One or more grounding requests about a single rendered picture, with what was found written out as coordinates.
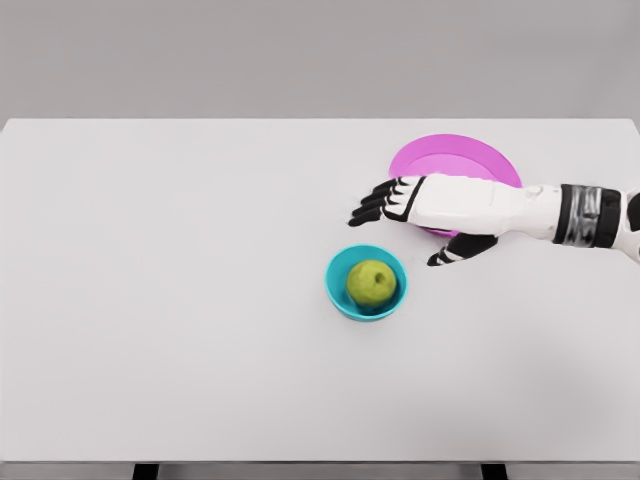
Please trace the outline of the green apple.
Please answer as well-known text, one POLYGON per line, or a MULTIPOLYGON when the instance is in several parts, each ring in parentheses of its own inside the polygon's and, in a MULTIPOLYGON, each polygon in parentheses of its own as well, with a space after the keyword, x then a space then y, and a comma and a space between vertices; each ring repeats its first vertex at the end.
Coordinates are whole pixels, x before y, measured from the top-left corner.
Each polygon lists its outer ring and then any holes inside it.
POLYGON ((394 295, 397 277, 379 260, 364 260, 354 265, 347 275, 346 291, 361 307, 374 308, 387 303, 394 295))

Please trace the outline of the blue bowl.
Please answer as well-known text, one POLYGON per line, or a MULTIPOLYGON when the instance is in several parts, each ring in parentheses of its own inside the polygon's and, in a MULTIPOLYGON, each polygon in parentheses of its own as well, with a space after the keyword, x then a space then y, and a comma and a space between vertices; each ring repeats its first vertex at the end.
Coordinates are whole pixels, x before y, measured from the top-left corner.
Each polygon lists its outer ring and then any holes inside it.
POLYGON ((404 265, 390 251, 376 245, 356 244, 343 248, 331 258, 325 270, 324 285, 329 299, 344 316, 359 322, 375 322, 399 308, 407 294, 408 278, 404 265), (392 298, 374 308, 357 305, 346 291, 347 275, 351 268, 369 259, 386 263, 397 277, 397 287, 392 298))

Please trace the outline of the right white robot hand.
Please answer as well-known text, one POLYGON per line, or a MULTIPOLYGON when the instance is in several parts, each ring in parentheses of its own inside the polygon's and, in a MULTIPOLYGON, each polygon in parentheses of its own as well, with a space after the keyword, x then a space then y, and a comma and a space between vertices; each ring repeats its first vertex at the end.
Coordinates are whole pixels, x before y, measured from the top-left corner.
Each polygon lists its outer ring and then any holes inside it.
POLYGON ((465 176, 401 176, 383 182, 361 200, 348 225, 382 218, 456 235, 427 260, 430 267, 475 257, 506 231, 510 196, 517 189, 465 176))

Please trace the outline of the pink plate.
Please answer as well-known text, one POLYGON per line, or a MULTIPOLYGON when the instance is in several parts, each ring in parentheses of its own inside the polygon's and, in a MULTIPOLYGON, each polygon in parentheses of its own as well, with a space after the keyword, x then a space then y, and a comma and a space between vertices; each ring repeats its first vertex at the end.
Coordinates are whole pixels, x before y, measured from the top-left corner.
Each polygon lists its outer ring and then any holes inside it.
POLYGON ((458 134, 433 134, 409 142, 395 154, 388 173, 391 178, 441 173, 522 187, 516 168, 501 152, 458 134))

